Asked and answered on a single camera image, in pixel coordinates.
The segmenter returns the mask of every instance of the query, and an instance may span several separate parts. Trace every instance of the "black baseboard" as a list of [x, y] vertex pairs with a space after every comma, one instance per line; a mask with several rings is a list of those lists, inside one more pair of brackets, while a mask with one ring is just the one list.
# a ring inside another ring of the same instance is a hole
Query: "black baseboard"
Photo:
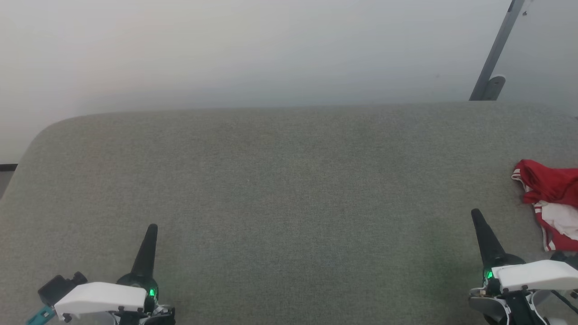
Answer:
[[18, 164], [0, 164], [0, 172], [13, 172]]

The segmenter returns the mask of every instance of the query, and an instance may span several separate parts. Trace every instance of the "gray metal pole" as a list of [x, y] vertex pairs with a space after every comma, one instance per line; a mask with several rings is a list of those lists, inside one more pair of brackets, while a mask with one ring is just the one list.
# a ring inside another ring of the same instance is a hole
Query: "gray metal pole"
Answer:
[[524, 4], [524, 0], [512, 0], [510, 4], [510, 8], [508, 8], [506, 17], [502, 22], [502, 26], [498, 31], [498, 35], [494, 40], [494, 44], [492, 45], [492, 49], [488, 54], [488, 58], [486, 59], [486, 63], [484, 63], [484, 67], [481, 69], [480, 76], [477, 79], [476, 86], [473, 88], [472, 95], [470, 96], [471, 101], [481, 101], [484, 95], [484, 91], [486, 90], [486, 85], [488, 85], [488, 81], [492, 76], [494, 68], [496, 67], [496, 63], [498, 63], [498, 59], [500, 58], [500, 54], [506, 44], [507, 37], [510, 35], [510, 31], [514, 27], [514, 23], [522, 11], [522, 5]]

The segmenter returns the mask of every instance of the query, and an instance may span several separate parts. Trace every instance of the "white fabric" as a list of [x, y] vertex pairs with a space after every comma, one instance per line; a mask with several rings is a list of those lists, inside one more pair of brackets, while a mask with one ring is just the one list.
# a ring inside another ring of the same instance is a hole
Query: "white fabric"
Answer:
[[548, 203], [542, 204], [542, 220], [554, 227], [560, 234], [578, 241], [578, 209], [570, 205]]

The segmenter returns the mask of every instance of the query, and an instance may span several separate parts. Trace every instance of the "white wall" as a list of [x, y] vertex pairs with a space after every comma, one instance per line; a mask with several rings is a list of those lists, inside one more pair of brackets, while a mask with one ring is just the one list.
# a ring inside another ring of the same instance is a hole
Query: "white wall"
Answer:
[[467, 100], [509, 3], [0, 0], [0, 164], [90, 113]]
[[499, 101], [578, 116], [578, 1], [526, 0], [494, 73], [506, 77]]

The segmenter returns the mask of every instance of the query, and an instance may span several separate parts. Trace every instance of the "black cable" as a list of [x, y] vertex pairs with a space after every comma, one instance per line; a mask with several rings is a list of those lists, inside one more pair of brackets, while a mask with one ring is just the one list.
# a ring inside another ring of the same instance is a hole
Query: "black cable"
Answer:
[[562, 302], [563, 302], [564, 304], [566, 304], [568, 307], [570, 307], [571, 310], [573, 310], [575, 313], [578, 313], [578, 308], [576, 308], [574, 305], [572, 305], [572, 303], [571, 303], [568, 299], [566, 299], [566, 297], [562, 296], [562, 295], [561, 295], [558, 291], [556, 291], [556, 290], [550, 290], [550, 291], [552, 291], [552, 293], [553, 293], [556, 297], [558, 297], [558, 299], [562, 300]]

